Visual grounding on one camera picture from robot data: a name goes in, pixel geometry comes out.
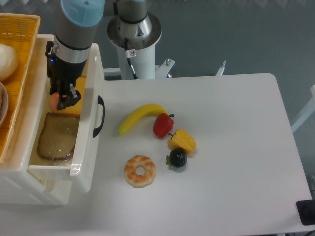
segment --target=bowl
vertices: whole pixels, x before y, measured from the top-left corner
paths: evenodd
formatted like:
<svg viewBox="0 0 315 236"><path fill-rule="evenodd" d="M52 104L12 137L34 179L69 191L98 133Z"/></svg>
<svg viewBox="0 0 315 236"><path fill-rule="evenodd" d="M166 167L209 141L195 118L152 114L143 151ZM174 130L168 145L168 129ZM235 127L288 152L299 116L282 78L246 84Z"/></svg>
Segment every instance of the bowl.
<svg viewBox="0 0 315 236"><path fill-rule="evenodd" d="M1 103L1 108L0 108L0 126L1 126L5 119L6 113L8 112L9 96L8 96L8 92L5 89L5 86L1 82L0 82L0 87L2 90L2 103Z"/></svg>

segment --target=toy banana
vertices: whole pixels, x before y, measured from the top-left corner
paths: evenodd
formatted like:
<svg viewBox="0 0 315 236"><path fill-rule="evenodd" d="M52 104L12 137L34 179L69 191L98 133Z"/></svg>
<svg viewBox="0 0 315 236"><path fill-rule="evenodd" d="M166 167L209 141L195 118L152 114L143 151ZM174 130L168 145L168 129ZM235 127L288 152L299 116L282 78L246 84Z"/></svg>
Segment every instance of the toy banana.
<svg viewBox="0 0 315 236"><path fill-rule="evenodd" d="M120 135L130 130L141 118L146 116L159 116L166 113L165 109L159 104L145 104L135 109L126 119L121 123L118 129Z"/></svg>

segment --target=black handle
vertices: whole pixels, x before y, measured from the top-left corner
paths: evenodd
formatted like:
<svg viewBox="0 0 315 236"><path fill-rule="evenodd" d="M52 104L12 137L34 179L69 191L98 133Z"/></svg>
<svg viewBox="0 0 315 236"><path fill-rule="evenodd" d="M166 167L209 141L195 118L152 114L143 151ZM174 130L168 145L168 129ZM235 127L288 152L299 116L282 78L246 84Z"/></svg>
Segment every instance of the black handle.
<svg viewBox="0 0 315 236"><path fill-rule="evenodd" d="M102 122L101 122L100 126L93 130L93 138L95 138L100 133L100 131L103 128L104 120L105 120L105 104L104 104L104 100L101 96L98 96L97 103L103 107L103 116L102 116Z"/></svg>
<svg viewBox="0 0 315 236"><path fill-rule="evenodd" d="M54 42L53 41L48 41L46 43L46 52L45 52L45 56L46 56L46 60L47 60L47 65L46 65L46 68L47 68L47 77L50 78L52 76L52 73L49 69L49 60L50 60L50 57L51 57L51 49L52 47L54 46Z"/></svg>

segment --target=green stem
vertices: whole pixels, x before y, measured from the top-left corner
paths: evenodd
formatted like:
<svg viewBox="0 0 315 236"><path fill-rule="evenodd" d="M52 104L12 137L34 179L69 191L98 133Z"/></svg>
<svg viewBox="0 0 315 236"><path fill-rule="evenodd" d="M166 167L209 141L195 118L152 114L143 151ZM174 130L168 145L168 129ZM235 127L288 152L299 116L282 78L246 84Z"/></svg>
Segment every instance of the green stem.
<svg viewBox="0 0 315 236"><path fill-rule="evenodd" d="M169 156L166 156L166 165L172 166Z"/></svg>

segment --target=yellow bell pepper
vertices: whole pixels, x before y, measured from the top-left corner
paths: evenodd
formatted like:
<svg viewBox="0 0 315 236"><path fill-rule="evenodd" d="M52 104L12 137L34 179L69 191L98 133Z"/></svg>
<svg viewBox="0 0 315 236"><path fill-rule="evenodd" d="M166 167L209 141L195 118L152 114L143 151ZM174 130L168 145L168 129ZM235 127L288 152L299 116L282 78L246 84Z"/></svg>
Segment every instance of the yellow bell pepper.
<svg viewBox="0 0 315 236"><path fill-rule="evenodd" d="M192 154L197 146L193 137L183 129L177 129L167 144L171 150L183 148L187 154Z"/></svg>

